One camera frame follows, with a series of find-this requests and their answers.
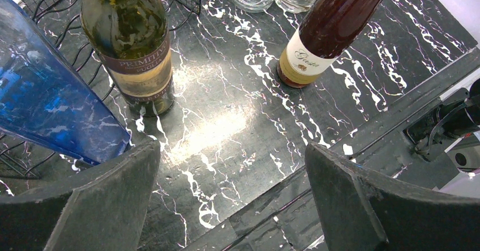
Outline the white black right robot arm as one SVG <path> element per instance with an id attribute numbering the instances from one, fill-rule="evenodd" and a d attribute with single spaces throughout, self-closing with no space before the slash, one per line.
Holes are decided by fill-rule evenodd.
<path id="1" fill-rule="evenodd" d="M 432 162 L 454 140 L 479 130 L 479 79 L 461 88 L 404 130 L 414 153 Z"/>

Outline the blue square glass bottle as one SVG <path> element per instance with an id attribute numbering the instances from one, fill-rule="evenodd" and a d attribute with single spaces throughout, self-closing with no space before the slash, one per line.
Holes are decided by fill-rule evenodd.
<path id="1" fill-rule="evenodd" d="M 1 131 L 98 165 L 130 135 L 13 0 L 1 0 Z"/>

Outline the dark bottle gold foil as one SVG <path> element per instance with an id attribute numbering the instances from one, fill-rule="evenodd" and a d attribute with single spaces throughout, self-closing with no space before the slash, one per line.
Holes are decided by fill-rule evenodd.
<path id="1" fill-rule="evenodd" d="M 295 30 L 277 64 L 280 79 L 305 87 L 352 44 L 382 0 L 317 0 Z"/>

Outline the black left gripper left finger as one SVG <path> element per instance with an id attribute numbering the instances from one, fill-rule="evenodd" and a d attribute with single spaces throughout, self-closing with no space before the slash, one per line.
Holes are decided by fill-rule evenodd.
<path id="1" fill-rule="evenodd" d="M 136 250 L 160 165 L 150 141 L 78 174 L 1 197 L 2 250 Z"/>

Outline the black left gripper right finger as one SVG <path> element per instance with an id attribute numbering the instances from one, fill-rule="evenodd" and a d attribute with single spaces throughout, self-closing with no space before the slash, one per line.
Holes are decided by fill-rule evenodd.
<path id="1" fill-rule="evenodd" d="M 309 144 L 305 167 L 329 250 L 478 250 L 479 199 L 403 182 Z"/>

